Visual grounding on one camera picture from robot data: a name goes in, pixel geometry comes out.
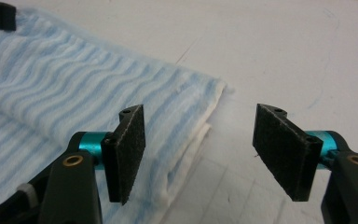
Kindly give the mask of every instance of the blue striped cloth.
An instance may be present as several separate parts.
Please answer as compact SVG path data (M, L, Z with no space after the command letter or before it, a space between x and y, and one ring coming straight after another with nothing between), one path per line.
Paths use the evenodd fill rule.
M157 223L183 185L225 83L111 45L39 9L0 31L0 203L61 155L79 131L113 131L118 112L145 109L145 154L129 202L104 223Z

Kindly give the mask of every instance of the fabric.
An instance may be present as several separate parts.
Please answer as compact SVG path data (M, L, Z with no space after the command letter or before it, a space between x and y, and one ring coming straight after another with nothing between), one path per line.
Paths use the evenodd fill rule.
M98 40L40 9L19 9L0 31L0 203L80 131L113 131L118 112L144 105L146 149L130 200L104 223L158 223L183 186L226 84Z

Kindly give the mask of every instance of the towel fold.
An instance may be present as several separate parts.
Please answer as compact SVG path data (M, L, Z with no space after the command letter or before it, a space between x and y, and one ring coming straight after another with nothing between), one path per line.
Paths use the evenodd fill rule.
M226 84L98 40L40 9L0 31L0 203L60 156L79 131L113 131L144 105L146 149L129 201L104 223L158 223L183 186Z

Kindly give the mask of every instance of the teal metal joint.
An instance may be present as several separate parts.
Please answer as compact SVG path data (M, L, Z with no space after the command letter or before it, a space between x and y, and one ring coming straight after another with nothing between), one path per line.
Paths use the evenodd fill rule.
M338 151L336 141L330 133L326 131L306 131L306 133L324 141L321 151L321 161L326 161L326 159L331 156L329 152ZM324 169L324 166L320 164L318 165L318 169Z
M88 132L85 133L80 141L79 149L87 150L96 159L96 170L103 170L103 153L101 142L107 133Z

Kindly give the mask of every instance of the folded cloth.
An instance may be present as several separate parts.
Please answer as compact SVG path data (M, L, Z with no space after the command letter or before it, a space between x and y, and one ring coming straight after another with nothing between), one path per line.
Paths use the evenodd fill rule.
M226 84L97 40L40 9L0 31L0 203L66 149L79 131L113 131L118 112L144 105L146 149L129 201L104 223L158 223L183 186Z

